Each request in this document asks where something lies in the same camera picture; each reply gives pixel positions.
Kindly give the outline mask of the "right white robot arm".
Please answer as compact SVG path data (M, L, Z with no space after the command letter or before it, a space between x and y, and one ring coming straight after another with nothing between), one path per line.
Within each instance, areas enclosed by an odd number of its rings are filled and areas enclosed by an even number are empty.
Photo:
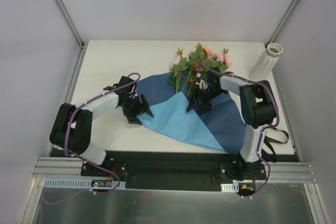
M273 120L279 118L279 111L268 81L249 81L233 73L220 74L213 69L207 72L205 78L200 73L196 74L186 111L195 109L197 114L205 114L212 110L211 101L214 98L229 92L240 97L246 133L237 161L225 169L225 174L242 181L260 168L266 129L271 128Z

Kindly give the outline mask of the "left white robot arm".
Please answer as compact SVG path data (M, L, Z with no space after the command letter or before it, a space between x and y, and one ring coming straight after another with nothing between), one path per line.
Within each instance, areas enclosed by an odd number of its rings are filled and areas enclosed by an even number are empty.
M93 163L99 176L110 173L108 153L91 140L92 123L105 113L121 108L129 124L141 125L139 116L146 113L154 117L144 94L137 94L136 81L130 75L122 76L118 83L105 87L99 95L80 105L63 103L57 113L49 141L80 159Z

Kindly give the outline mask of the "black ribbon gold lettering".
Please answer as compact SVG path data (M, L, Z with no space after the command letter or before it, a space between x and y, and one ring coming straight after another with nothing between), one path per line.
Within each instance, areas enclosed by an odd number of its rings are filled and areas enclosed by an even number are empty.
M277 128L268 129L264 138L264 145L268 147L268 149L271 151L271 154L267 153L262 148L261 150L262 158L267 162L276 163L277 154L272 144L287 144L288 141L289 141L289 133L287 131L279 130Z

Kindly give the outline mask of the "blue wrapping paper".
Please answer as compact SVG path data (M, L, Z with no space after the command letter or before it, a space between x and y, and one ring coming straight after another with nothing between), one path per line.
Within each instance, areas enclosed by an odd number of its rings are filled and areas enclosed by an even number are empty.
M229 94L214 98L212 110L198 115L187 112L186 91L176 92L169 82L170 73L149 76L137 82L138 94L144 94L153 116L138 118L149 130L187 144L238 153L246 132L235 101Z

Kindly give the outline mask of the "pink artificial flower bunch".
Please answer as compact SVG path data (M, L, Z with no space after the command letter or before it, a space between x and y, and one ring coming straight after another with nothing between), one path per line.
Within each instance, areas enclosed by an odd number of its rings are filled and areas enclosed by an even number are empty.
M174 86L176 93L186 91L189 97L196 80L204 79L208 68L217 68L218 72L228 70L232 64L228 52L228 48L224 48L221 53L213 52L211 47L202 46L200 43L188 55L179 48L170 66L169 83Z

